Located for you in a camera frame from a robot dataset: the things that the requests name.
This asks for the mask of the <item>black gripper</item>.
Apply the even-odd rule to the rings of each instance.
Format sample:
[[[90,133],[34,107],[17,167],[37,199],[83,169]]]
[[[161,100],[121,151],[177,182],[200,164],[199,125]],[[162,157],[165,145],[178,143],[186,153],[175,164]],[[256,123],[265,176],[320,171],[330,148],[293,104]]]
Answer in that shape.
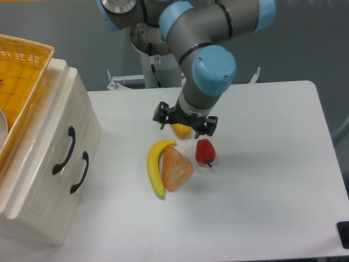
[[[182,124],[195,131],[195,138],[201,135],[213,136],[218,124],[218,117],[199,114],[197,112],[186,114],[178,105],[169,107],[165,102],[160,102],[154,111],[153,121],[160,124],[163,129],[166,124]]]

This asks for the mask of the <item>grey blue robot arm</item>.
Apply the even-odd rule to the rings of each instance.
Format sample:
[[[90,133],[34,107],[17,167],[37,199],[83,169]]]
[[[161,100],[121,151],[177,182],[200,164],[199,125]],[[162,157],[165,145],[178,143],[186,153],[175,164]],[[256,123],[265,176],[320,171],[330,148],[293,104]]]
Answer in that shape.
[[[161,102],[154,121],[183,124],[197,136],[212,136],[218,119],[209,113],[228,89],[236,60],[221,46],[234,37],[270,25],[275,1],[214,1],[196,10],[188,1],[98,1],[112,31],[139,27],[145,52],[172,54],[186,81],[174,107]]]

